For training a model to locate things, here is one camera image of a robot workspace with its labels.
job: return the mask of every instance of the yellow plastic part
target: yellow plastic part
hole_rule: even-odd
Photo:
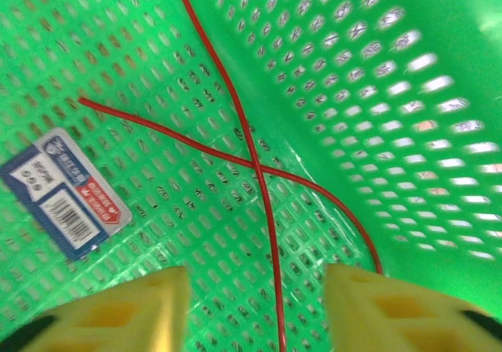
[[[337,352],[502,351],[462,315],[470,303],[342,264],[328,265],[326,310]]]
[[[189,306],[183,267],[49,310],[58,319],[23,352],[179,352]]]

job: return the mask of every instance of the black object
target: black object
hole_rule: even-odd
[[[18,328],[0,342],[1,352],[21,352],[29,343],[44,333],[57,318],[53,315],[36,318],[27,325]]]
[[[502,343],[502,324],[495,318],[473,310],[462,310],[461,313]]]

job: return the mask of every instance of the barcode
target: barcode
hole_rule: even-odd
[[[89,217],[64,190],[45,201],[42,204],[42,209],[75,249],[79,249],[100,233]]]

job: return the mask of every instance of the yellow foam block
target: yellow foam block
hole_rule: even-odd
[[[502,351],[470,303],[342,264],[328,265],[326,310],[337,352]]]
[[[161,270],[45,312],[56,321],[23,352],[178,352],[189,297],[183,267]]]

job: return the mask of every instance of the blue label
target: blue label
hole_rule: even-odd
[[[0,168],[0,177],[68,258],[77,260],[108,238],[76,195],[89,172],[67,144],[54,136],[30,146]]]
[[[60,136],[54,136],[42,147],[73,186],[81,186],[87,182],[90,177],[89,173]]]

